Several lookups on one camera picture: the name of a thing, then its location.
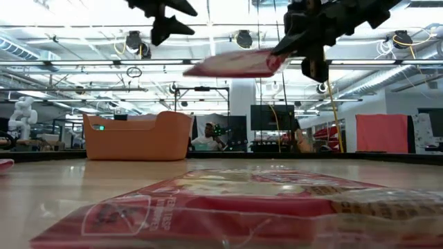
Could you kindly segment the red furniture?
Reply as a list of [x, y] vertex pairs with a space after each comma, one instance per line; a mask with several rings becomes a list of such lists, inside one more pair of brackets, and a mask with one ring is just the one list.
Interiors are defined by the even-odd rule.
[[313, 134], [313, 138], [316, 151], [341, 151], [338, 129], [335, 126], [319, 129]]

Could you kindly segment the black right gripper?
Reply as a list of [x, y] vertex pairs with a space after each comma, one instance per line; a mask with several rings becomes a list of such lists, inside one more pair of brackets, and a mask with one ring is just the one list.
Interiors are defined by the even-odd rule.
[[300, 57], [306, 44], [334, 45], [349, 33], [350, 0], [292, 0], [284, 14], [284, 38], [271, 54]]

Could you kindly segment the grey backdrop cloth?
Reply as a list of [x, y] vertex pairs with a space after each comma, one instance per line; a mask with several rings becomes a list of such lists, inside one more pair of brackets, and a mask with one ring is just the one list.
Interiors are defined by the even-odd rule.
[[194, 134], [193, 138], [204, 135], [204, 129], [207, 123], [213, 123], [214, 125], [219, 125], [221, 128], [227, 128], [228, 116], [223, 116], [216, 113], [195, 116], [193, 131], [196, 131], [197, 133]]

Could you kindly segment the black background rig frame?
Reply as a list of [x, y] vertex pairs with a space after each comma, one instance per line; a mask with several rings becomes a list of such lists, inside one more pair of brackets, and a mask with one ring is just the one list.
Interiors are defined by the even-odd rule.
[[[174, 95], [174, 99], [177, 100], [178, 97], [182, 97], [183, 94], [179, 95], [178, 92], [179, 90], [181, 90], [181, 88], [177, 87], [176, 89], [176, 94]], [[210, 90], [219, 90], [218, 88], [213, 88], [213, 87], [208, 87], [208, 86], [197, 86], [193, 88], [194, 91], [210, 91]], [[177, 111], [177, 101], [174, 102], [174, 110]], [[189, 115], [192, 118], [192, 124], [191, 124], [191, 134], [189, 137], [189, 148], [193, 150], [192, 145], [191, 145], [191, 141], [194, 140], [195, 138], [193, 138], [194, 135], [194, 131], [193, 131], [193, 124], [195, 123], [195, 116], [193, 114]]]

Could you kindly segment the black cart with red items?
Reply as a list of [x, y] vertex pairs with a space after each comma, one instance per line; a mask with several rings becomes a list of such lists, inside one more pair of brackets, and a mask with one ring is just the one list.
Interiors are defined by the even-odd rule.
[[257, 133], [250, 145], [254, 153], [298, 153], [296, 139], [290, 138], [288, 133], [271, 131]]

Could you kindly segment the black aluminium table frame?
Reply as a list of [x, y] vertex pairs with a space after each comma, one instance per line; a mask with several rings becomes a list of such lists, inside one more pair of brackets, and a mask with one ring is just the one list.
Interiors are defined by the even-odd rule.
[[[85, 151], [0, 151], [0, 159], [13, 159], [17, 163], [47, 160], [70, 160], [87, 157]], [[392, 163], [443, 166], [443, 155], [385, 154], [385, 153], [243, 153], [243, 152], [196, 152], [189, 151], [187, 159], [276, 159], [276, 160], [374, 160]]]

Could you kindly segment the silver ventilation duct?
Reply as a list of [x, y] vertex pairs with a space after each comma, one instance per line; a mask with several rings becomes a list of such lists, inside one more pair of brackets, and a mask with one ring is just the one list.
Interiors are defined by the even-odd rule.
[[417, 59], [401, 59], [400, 62], [400, 64], [395, 64], [393, 68], [377, 71], [359, 80], [350, 89], [342, 91], [338, 96], [348, 98], [353, 95], [365, 95], [401, 81], [406, 77], [424, 72], [427, 66], [443, 65], [443, 41], [435, 42], [431, 46], [422, 49]]
[[0, 33], [0, 51], [25, 61], [60, 60], [60, 56], [49, 50], [31, 48], [29, 45], [3, 33]]

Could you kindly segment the red popcorn bag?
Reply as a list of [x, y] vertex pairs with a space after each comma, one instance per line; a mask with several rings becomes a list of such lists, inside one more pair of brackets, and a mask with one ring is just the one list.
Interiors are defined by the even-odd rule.
[[443, 249], [443, 195], [299, 170], [196, 170], [80, 207], [30, 247]]
[[272, 55], [272, 49], [238, 50], [208, 57], [183, 72], [183, 76], [257, 78], [271, 77], [285, 64], [289, 53]]
[[15, 161], [13, 159], [0, 159], [0, 174], [7, 172], [14, 165]]

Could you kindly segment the orange plastic basket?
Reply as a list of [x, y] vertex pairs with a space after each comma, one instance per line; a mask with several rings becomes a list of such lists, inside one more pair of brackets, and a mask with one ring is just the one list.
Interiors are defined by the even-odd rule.
[[90, 160], [183, 160], [188, 151], [192, 118], [164, 111], [151, 120], [110, 120], [83, 115]]

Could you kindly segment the white floral cloth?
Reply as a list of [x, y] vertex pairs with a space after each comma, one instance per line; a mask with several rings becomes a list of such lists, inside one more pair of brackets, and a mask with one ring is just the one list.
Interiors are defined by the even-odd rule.
[[417, 154], [432, 154], [426, 147], [434, 145], [435, 139], [431, 128], [431, 119], [428, 113], [418, 113], [412, 116], [415, 132], [415, 150]]

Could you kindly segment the person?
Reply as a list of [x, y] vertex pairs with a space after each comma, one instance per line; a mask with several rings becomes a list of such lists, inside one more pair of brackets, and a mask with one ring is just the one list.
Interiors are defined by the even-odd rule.
[[191, 141], [191, 145], [197, 143], [206, 143], [208, 145], [208, 151], [223, 151], [226, 146], [221, 138], [215, 134], [215, 124], [213, 123], [207, 123], [204, 129], [204, 135]]
[[299, 121], [297, 119], [294, 120], [294, 124], [296, 144], [300, 153], [314, 153], [314, 148], [311, 145], [309, 139], [303, 135]]

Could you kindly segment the black backdrop board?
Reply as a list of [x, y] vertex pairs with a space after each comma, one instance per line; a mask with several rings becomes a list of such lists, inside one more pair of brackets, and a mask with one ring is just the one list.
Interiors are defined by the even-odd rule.
[[247, 152], [248, 138], [246, 128], [246, 116], [228, 117], [228, 151]]

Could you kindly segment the dark screen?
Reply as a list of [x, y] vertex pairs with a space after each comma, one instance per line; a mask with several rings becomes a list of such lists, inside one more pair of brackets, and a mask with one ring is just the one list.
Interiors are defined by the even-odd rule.
[[418, 113], [428, 114], [433, 136], [443, 138], [443, 109], [422, 108], [418, 109]]

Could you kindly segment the white robot figure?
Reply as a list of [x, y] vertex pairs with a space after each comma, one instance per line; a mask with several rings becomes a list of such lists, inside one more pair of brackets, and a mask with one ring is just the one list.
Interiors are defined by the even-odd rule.
[[13, 138], [28, 140], [30, 138], [30, 126], [35, 125], [38, 113], [32, 108], [34, 103], [32, 97], [20, 97], [15, 102], [15, 110], [8, 121], [8, 133]]

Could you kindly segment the red cloth panel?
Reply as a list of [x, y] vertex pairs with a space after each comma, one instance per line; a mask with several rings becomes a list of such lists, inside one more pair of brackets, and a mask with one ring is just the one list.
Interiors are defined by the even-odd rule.
[[356, 115], [356, 150], [408, 153], [408, 117], [393, 114]]

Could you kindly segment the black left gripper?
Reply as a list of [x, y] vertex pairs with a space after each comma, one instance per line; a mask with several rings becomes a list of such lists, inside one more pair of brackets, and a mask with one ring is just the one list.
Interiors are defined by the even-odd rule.
[[146, 17], [156, 17], [151, 29], [151, 43], [159, 46], [170, 35], [194, 35], [195, 31], [177, 20], [175, 16], [162, 17], [165, 6], [174, 8], [190, 16], [197, 16], [197, 11], [188, 0], [126, 0], [129, 8], [142, 10]]

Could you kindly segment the black monitor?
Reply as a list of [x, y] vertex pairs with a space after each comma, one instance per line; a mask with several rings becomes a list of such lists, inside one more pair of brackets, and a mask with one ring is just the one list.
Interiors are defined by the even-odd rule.
[[295, 131], [299, 128], [294, 106], [251, 105], [253, 131]]

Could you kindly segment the white building column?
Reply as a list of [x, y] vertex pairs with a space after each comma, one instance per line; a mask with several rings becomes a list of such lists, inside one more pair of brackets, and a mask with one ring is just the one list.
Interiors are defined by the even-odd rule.
[[230, 86], [230, 114], [246, 116], [248, 150], [251, 152], [251, 142], [255, 137], [251, 129], [251, 105], [256, 104], [256, 83], [252, 78], [234, 79]]

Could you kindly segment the long ceiling light bar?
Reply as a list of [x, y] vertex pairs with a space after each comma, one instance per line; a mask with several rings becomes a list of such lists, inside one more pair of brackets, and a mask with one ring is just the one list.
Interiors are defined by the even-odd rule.
[[[212, 99], [49, 99], [49, 100], [40, 100], [42, 102], [227, 102], [231, 99], [224, 98], [212, 98]], [[330, 99], [261, 99], [264, 102], [329, 102]], [[333, 99], [335, 102], [362, 102], [363, 99]]]
[[[150, 59], [150, 60], [55, 60], [55, 61], [0, 61], [0, 66], [120, 66], [120, 65], [193, 65], [202, 63], [197, 59]], [[327, 59], [332, 65], [443, 65], [443, 59]]]

